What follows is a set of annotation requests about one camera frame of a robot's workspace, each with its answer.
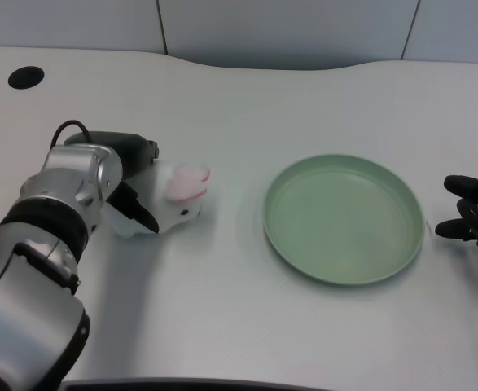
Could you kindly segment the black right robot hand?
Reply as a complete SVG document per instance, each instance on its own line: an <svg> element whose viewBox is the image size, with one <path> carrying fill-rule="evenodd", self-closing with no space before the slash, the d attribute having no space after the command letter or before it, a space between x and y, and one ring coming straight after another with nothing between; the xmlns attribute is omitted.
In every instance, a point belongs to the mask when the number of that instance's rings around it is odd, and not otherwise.
<svg viewBox="0 0 478 391"><path fill-rule="evenodd" d="M436 234L446 239L474 240L478 247L478 178L449 175L444 187L459 197L456 207L460 218L437 224Z"/></svg>

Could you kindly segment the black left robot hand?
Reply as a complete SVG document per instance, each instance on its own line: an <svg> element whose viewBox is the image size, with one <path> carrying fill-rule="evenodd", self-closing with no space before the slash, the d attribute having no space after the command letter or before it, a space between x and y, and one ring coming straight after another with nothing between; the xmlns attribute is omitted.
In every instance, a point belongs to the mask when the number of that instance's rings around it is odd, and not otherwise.
<svg viewBox="0 0 478 391"><path fill-rule="evenodd" d="M138 193L125 182L137 174L146 173L152 167L154 159L159 155L156 142L138 134L83 130L67 138L64 144L96 144L111 148L119 156L122 179L102 207L102 212L108 216L109 222L119 235L132 236L140 227L145 232L160 231L158 221L139 203ZM50 220L38 223L39 227L60 239L69 238L80 243L87 241L87 227L81 222L79 214L64 204L48 201L46 205L50 207L47 213Z"/></svg>

